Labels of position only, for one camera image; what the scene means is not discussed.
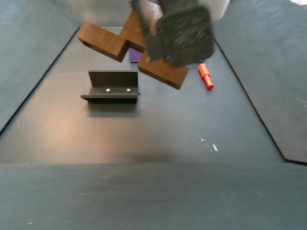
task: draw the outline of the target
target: black surface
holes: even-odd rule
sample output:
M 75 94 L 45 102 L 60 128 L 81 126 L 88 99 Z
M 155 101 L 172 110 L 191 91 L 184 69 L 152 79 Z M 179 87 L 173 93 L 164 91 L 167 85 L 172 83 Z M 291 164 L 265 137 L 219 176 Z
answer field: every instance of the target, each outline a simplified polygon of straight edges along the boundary
M 71 40 L 77 23 L 49 0 L 0 2 L 0 132 Z
M 219 49 L 207 66 L 213 91 L 195 64 L 180 91 L 139 74 L 137 104 L 89 104 L 89 69 L 137 67 L 73 38 L 0 137 L 0 163 L 281 162 Z
M 81 98 L 89 102 L 120 102 L 137 99 L 136 71 L 88 71 L 91 90 Z
M 288 160 L 307 162 L 307 11 L 288 0 L 235 0 L 216 40 Z
M 288 164 L 0 167 L 0 228 L 307 228 L 307 169 Z

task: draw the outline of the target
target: t-shaped wooden block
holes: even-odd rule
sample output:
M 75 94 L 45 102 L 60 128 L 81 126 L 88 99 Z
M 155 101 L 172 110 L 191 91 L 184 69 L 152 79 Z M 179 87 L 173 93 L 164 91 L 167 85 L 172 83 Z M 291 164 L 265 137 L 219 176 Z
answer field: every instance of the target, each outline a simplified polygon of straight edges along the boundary
M 80 28 L 77 38 L 87 47 L 119 62 L 123 61 L 129 48 L 137 50 L 143 53 L 143 57 L 137 63 L 140 72 L 175 89 L 180 89 L 188 68 L 185 66 L 172 66 L 165 62 L 164 58 L 149 61 L 145 39 L 135 11 L 131 12 L 119 35 L 104 30 L 97 25 L 85 22 Z

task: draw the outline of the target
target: red marker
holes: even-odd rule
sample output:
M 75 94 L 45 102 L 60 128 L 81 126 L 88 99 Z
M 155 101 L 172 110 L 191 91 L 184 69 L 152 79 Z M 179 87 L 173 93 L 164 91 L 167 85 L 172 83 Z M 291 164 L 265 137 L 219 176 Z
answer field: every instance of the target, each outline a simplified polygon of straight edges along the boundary
M 205 63 L 199 64 L 197 70 L 199 70 L 199 74 L 200 74 L 200 76 L 201 76 L 201 78 L 207 84 L 207 89 L 212 90 L 215 88 L 215 85 L 213 85 L 213 82 L 211 79 L 211 74 L 208 73 L 208 70 L 207 70 Z

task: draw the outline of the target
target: black metal bracket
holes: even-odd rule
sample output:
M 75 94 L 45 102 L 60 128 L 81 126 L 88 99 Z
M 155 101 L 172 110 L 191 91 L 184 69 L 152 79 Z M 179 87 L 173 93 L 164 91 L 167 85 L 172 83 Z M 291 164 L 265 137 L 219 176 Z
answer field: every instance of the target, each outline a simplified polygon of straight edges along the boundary
M 89 102 L 136 102 L 136 71 L 88 71 L 91 90 L 80 97 Z

